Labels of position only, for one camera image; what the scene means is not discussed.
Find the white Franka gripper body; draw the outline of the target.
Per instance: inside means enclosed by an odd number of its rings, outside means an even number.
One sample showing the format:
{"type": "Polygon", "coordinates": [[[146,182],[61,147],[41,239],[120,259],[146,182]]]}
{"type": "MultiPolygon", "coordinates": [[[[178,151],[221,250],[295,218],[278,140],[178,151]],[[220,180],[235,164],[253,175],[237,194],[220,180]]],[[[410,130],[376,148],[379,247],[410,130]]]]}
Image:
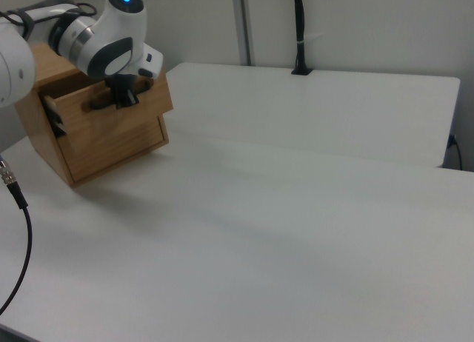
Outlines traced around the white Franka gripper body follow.
{"type": "Polygon", "coordinates": [[[105,68],[106,76],[144,76],[157,79],[161,73],[164,56],[148,44],[127,50],[113,59],[105,68]]]}

